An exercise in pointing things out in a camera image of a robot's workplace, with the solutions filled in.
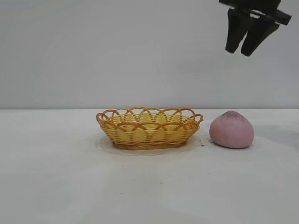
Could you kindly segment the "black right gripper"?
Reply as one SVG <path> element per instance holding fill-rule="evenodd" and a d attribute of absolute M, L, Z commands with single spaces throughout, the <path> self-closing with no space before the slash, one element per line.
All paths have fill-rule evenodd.
<path fill-rule="evenodd" d="M 281 0 L 219 0 L 219 3 L 234 8 L 228 10 L 228 35 L 225 50 L 229 53 L 236 51 L 247 33 L 241 53 L 251 56 L 257 47 L 278 29 L 276 22 L 288 25 L 292 18 L 291 15 L 278 9 Z M 248 30 L 248 14 L 242 11 L 266 15 L 274 21 L 266 17 L 259 17 L 254 19 Z"/>

